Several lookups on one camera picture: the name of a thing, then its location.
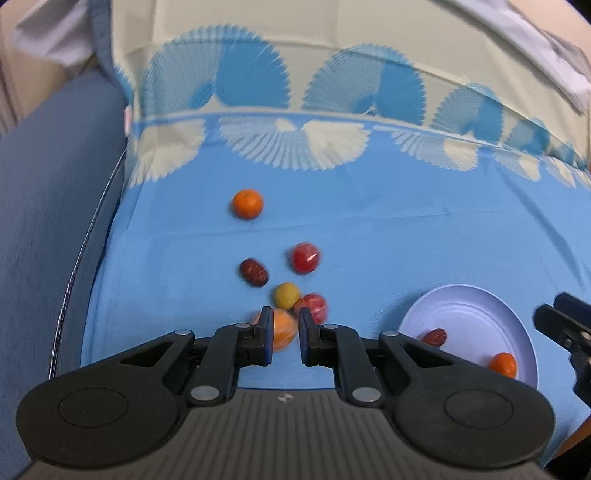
red date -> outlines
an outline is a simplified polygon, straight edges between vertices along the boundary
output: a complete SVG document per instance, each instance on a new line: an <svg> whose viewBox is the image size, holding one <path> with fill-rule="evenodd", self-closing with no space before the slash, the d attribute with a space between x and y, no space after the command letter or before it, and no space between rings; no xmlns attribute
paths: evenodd
<svg viewBox="0 0 591 480"><path fill-rule="evenodd" d="M265 267L253 258L247 258L240 264L240 275L254 287L262 287L269 281L269 274Z"/></svg>
<svg viewBox="0 0 591 480"><path fill-rule="evenodd" d="M445 341L447 340L447 332L442 328L436 328L435 330L431 330L428 334L426 334L422 339L422 343L426 343L427 345L441 347Z"/></svg>

red apple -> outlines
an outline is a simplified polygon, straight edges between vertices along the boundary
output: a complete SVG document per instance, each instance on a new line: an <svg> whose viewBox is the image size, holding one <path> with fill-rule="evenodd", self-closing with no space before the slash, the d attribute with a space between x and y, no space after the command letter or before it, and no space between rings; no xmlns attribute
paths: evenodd
<svg viewBox="0 0 591 480"><path fill-rule="evenodd" d="M309 243L298 244L291 253L291 265L296 273L313 272L320 262L320 250Z"/></svg>
<svg viewBox="0 0 591 480"><path fill-rule="evenodd" d="M308 293L294 305L294 311L297 318L300 317L300 310L308 307L312 312L312 318L317 325L322 325L329 316L329 305L322 295L317 293Z"/></svg>

orange on plate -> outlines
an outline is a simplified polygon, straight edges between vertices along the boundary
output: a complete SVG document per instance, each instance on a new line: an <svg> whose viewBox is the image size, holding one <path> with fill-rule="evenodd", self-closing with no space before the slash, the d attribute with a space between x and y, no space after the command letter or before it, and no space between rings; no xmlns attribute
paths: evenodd
<svg viewBox="0 0 591 480"><path fill-rule="evenodd" d="M509 378L515 378L517 375L517 362L515 361L515 357L506 352L495 355L488 368Z"/></svg>
<svg viewBox="0 0 591 480"><path fill-rule="evenodd" d="M258 217L264 204L261 194L251 189L240 190L232 199L234 212L245 220Z"/></svg>
<svg viewBox="0 0 591 480"><path fill-rule="evenodd" d="M252 324L258 323L261 314L258 313L252 319ZM273 351L279 351L288 346L297 335L297 322L289 313L283 309L273 309L275 327L275 338L273 340Z"/></svg>

blue cushion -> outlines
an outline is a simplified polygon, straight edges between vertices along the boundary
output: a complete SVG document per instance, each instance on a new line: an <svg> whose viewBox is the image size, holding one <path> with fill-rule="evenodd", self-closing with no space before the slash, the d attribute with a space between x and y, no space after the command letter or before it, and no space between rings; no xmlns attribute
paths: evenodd
<svg viewBox="0 0 591 480"><path fill-rule="evenodd" d="M116 82L111 55L111 0L89 0L88 14L95 41L95 54L106 75Z"/></svg>
<svg viewBox="0 0 591 480"><path fill-rule="evenodd" d="M29 463L14 416L49 377L60 314L58 363L70 369L80 358L90 285L121 192L125 105L116 86L89 72L0 142L1 480Z"/></svg>

yellow ball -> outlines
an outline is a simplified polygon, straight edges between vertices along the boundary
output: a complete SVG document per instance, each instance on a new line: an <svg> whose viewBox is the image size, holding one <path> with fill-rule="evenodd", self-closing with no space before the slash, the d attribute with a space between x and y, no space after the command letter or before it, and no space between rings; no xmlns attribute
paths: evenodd
<svg viewBox="0 0 591 480"><path fill-rule="evenodd" d="M273 295L275 305L284 310L291 310L300 297L300 289L291 282L279 285Z"/></svg>

